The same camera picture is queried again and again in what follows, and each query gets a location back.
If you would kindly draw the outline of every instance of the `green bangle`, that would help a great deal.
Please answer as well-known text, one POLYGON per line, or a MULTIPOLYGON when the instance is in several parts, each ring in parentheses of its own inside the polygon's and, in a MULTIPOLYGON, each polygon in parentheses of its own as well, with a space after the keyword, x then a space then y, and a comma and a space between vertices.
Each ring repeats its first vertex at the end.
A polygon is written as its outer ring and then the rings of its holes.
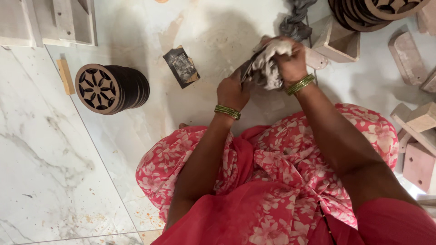
POLYGON ((291 96, 293 94, 295 94, 297 91, 299 91, 300 89, 306 87, 309 83, 311 83, 313 80, 315 79, 315 77, 313 76, 313 74, 309 74, 307 76, 305 76, 304 78, 302 78, 298 83, 290 86, 287 90, 286 93, 291 96))
POLYGON ((215 107, 215 112, 221 112, 230 115, 234 117, 236 121, 238 121, 241 118, 241 114, 237 110, 234 110, 232 108, 223 105, 217 105, 215 107))

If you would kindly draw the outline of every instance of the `grey cloth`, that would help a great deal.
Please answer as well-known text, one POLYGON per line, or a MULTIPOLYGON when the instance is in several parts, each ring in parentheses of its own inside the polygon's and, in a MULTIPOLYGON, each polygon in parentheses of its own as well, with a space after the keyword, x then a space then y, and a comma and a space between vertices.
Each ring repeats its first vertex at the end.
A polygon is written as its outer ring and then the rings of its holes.
POLYGON ((292 55, 292 44, 282 40, 272 40, 266 46, 258 45, 255 48, 257 55, 251 63, 247 74, 248 82, 253 82, 266 90, 283 87, 283 78, 279 67, 273 59, 275 54, 292 55))
POLYGON ((292 7, 292 14, 286 16, 280 23, 282 35, 292 37, 295 41, 301 42, 312 34, 312 28, 302 21, 307 15, 308 7, 314 5, 318 0, 288 0, 292 7))

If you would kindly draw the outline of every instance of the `wooden frame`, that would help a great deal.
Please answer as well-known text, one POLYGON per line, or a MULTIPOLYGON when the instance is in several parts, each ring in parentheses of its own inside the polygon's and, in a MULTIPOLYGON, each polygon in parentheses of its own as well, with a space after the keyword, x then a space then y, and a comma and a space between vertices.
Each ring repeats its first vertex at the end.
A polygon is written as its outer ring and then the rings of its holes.
POLYGON ((356 62, 360 57, 360 32, 347 30, 330 17, 312 49, 338 63, 356 62))

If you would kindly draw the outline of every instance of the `sandpaper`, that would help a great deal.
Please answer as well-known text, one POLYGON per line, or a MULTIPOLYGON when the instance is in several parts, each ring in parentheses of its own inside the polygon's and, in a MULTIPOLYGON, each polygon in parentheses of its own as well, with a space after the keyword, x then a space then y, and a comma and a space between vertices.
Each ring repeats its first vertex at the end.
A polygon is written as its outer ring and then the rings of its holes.
POLYGON ((186 88, 191 83, 200 79, 192 59, 188 57, 182 46, 171 49, 163 56, 171 71, 176 77, 181 88, 186 88))

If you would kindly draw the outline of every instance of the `small wooden stick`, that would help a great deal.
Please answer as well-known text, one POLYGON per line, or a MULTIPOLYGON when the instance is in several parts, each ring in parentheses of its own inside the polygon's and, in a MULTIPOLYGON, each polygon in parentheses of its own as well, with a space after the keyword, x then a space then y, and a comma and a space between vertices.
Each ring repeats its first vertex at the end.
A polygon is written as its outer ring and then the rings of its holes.
POLYGON ((56 60, 61 74, 62 83, 64 84, 65 93, 67 95, 75 94, 73 80, 71 79, 70 69, 66 60, 56 60))

